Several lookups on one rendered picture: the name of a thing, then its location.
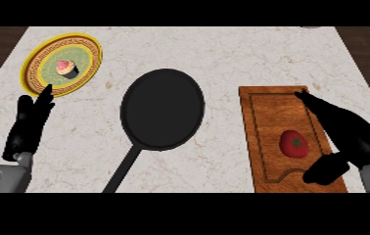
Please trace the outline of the black frying pan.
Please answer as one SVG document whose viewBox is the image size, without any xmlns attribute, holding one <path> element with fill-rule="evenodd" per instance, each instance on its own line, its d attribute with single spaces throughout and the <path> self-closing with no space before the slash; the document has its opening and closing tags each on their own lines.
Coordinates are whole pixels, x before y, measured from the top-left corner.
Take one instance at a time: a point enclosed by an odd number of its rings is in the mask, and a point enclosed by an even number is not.
<svg viewBox="0 0 370 235">
<path fill-rule="evenodd" d="M 176 149 L 199 129 L 205 112 L 201 87 L 180 70 L 145 73 L 125 91 L 120 120 L 131 148 L 103 190 L 114 193 L 143 150 Z"/>
</svg>

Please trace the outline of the yellow green patterned plate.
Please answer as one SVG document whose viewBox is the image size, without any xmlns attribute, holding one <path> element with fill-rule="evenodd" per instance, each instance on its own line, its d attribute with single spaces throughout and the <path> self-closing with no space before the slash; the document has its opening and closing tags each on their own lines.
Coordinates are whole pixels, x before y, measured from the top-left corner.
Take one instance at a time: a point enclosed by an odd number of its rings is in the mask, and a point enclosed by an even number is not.
<svg viewBox="0 0 370 235">
<path fill-rule="evenodd" d="M 78 90 L 93 78 L 103 59 L 97 39 L 86 33 L 65 33 L 44 41 L 31 52 L 21 68 L 21 84 L 37 96 L 47 85 L 52 95 L 62 97 Z M 72 61 L 78 75 L 68 79 L 56 73 L 59 61 Z"/>
</svg>

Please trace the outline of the pink frosted cupcake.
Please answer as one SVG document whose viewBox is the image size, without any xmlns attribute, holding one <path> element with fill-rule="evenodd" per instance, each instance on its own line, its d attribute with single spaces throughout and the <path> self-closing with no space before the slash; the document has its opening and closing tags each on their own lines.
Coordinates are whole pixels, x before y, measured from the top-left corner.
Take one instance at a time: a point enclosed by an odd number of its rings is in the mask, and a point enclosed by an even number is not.
<svg viewBox="0 0 370 235">
<path fill-rule="evenodd" d="M 78 75 L 78 68 L 75 63 L 72 61 L 59 61 L 56 73 L 68 79 L 75 78 Z"/>
</svg>

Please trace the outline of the red tomato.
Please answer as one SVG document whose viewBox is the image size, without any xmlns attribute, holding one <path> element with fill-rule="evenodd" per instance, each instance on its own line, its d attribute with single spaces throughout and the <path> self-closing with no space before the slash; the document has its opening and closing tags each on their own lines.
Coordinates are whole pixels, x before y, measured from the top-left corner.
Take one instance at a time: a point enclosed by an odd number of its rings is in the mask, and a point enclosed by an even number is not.
<svg viewBox="0 0 370 235">
<path fill-rule="evenodd" d="M 310 146 L 304 136 L 295 130 L 286 130 L 280 135 L 279 148 L 288 158 L 302 159 L 308 156 Z"/>
</svg>

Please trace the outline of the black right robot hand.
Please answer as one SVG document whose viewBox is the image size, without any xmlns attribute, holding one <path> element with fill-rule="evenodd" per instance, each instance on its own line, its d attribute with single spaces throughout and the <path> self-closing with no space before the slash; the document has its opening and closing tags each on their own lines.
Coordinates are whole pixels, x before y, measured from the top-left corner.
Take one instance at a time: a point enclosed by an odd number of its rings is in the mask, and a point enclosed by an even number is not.
<svg viewBox="0 0 370 235">
<path fill-rule="evenodd" d="M 338 152 L 323 155 L 304 173 L 304 182 L 332 184 L 348 172 L 370 165 L 370 122 L 352 111 L 338 107 L 305 90 L 295 93 L 316 115 Z"/>
</svg>

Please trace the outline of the brown wooden cutting board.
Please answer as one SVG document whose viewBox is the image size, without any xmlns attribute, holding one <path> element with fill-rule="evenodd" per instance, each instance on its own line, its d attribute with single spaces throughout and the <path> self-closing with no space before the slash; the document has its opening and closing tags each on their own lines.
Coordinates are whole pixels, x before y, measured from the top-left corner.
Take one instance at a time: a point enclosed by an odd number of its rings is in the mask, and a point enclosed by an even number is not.
<svg viewBox="0 0 370 235">
<path fill-rule="evenodd" d="M 304 172 L 317 159 L 332 153 L 327 136 L 316 115 L 310 112 L 295 92 L 308 89 L 298 86 L 240 86 L 240 106 L 248 139 L 248 149 L 258 193 L 344 193 L 342 178 L 324 186 L 304 182 Z M 308 145 L 304 158 L 289 158 L 279 142 L 286 130 L 298 132 L 292 141 L 301 139 Z"/>
</svg>

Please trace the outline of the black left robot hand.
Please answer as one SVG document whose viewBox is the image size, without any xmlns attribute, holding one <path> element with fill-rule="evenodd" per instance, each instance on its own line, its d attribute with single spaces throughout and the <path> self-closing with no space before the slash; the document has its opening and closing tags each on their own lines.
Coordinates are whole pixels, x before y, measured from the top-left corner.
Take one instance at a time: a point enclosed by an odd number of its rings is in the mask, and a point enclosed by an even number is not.
<svg viewBox="0 0 370 235">
<path fill-rule="evenodd" d="M 44 87 L 36 100 L 30 95 L 19 97 L 16 121 L 9 132 L 2 156 L 5 161 L 13 162 L 16 154 L 37 152 L 43 127 L 55 106 L 52 100 L 52 85 Z"/>
</svg>

